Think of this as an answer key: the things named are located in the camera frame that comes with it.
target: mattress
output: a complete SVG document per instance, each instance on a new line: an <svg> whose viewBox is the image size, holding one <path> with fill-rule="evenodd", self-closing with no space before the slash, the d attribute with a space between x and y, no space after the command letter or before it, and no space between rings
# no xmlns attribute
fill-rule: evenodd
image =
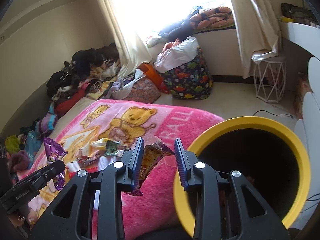
<svg viewBox="0 0 320 240"><path fill-rule="evenodd" d="M91 105L95 100L90 98L81 98L78 103L76 103L63 117L59 119L54 130L48 136L49 138L55 139L61 131L78 115L80 114L87 106ZM35 156L35 160L38 158L39 154L44 150L44 145L42 144L39 151Z"/></svg>

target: pink blanket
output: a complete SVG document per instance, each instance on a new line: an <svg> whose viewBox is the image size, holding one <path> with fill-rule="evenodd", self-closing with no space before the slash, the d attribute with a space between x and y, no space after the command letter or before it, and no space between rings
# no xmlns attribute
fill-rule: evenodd
<svg viewBox="0 0 320 240"><path fill-rule="evenodd" d="M75 117L55 141L68 151L64 158L67 163L76 159L79 152L92 153L90 142L103 137L134 147L138 137L148 139L155 135L172 149L175 139L180 137L187 148L202 132L221 121L221 117L199 109L103 99ZM19 178L42 168L46 161L45 152L42 152L30 170L18 174ZM122 194L127 240L177 222L172 195L175 172L175 157L164 157L141 187L144 196ZM51 181L29 206L41 216L58 193ZM93 215L92 227L92 239L96 239L97 212Z"/></svg>

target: orange bag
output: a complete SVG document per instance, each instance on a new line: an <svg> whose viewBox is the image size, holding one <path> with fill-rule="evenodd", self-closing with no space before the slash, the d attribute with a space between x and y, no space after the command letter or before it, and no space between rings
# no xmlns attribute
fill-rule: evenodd
<svg viewBox="0 0 320 240"><path fill-rule="evenodd" d="M163 83L163 78L156 72L152 65L148 63L142 63L139 66L139 69L156 85L156 87L164 92L169 94L166 85Z"/></svg>

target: green cloth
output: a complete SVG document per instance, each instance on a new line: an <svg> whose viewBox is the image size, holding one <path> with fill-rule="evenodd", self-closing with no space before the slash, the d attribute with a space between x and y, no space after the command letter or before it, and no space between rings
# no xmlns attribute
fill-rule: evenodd
<svg viewBox="0 0 320 240"><path fill-rule="evenodd" d="M20 140L17 138L16 135L9 136L5 140L5 148L7 152L11 155L20 151L19 149Z"/></svg>

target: red clothing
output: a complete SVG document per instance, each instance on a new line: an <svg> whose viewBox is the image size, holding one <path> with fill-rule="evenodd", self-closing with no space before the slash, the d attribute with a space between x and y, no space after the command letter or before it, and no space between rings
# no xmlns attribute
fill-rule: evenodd
<svg viewBox="0 0 320 240"><path fill-rule="evenodd" d="M79 89L69 100L57 105L54 112L59 118L63 117L81 98L85 96L83 89Z"/></svg>

